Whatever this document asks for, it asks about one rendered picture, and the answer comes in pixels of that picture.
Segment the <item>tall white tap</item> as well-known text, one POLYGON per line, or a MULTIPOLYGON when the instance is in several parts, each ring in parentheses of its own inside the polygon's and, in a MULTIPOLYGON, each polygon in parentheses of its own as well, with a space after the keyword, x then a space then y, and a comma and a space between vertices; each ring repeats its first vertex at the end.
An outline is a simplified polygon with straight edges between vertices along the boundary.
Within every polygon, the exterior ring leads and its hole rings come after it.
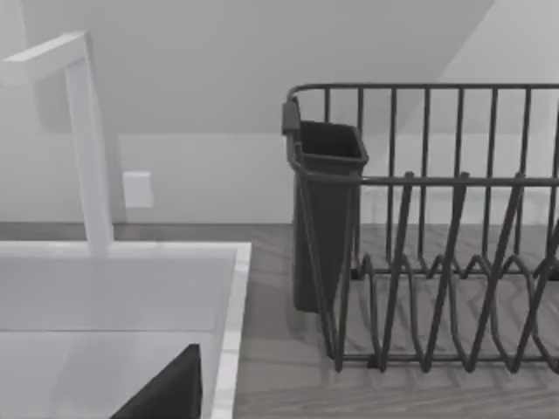
POLYGON ((63 33, 0 62, 0 81, 4 84, 31 84, 55 72, 65 74, 88 252, 104 257, 114 244, 114 227, 88 33, 63 33))

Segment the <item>dark grey cutlery holder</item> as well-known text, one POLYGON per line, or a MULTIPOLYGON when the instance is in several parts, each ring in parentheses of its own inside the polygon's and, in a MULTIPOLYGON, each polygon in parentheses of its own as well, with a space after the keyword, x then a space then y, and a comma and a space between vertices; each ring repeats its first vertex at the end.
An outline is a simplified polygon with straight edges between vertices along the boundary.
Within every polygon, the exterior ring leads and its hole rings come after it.
MULTIPOLYGON (((361 174, 369 161, 356 127, 304 120, 300 140, 305 167, 327 175, 361 174)), ((341 183, 308 183, 311 212, 320 257, 321 279, 328 306, 333 305, 345 252, 348 190, 341 183)), ((304 225, 303 203, 295 197, 293 209, 293 303, 304 313, 317 313, 313 269, 304 225)))

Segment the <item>white wall socket plate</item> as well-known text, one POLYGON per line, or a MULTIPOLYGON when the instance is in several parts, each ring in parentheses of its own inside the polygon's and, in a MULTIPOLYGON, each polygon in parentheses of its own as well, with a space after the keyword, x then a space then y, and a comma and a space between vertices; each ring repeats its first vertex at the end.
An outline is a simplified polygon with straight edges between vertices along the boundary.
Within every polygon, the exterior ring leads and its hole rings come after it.
POLYGON ((127 209, 149 209, 154 206, 150 172, 127 171, 123 173, 122 180, 127 209))

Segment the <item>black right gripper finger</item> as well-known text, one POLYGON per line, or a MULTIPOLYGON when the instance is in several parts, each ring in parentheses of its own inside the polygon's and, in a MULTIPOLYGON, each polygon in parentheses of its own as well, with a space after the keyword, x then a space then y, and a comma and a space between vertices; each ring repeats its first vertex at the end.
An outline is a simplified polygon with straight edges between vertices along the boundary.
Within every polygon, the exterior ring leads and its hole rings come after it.
POLYGON ((202 419, 201 347, 189 344, 109 419, 202 419))

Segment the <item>white sink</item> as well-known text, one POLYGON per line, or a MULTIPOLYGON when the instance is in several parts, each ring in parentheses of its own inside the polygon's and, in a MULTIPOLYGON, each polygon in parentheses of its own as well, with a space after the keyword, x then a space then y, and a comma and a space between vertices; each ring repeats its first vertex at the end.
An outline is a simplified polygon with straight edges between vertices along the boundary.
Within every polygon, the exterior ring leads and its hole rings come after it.
POLYGON ((247 242, 0 242, 0 419, 109 419, 189 344, 233 419, 247 242))

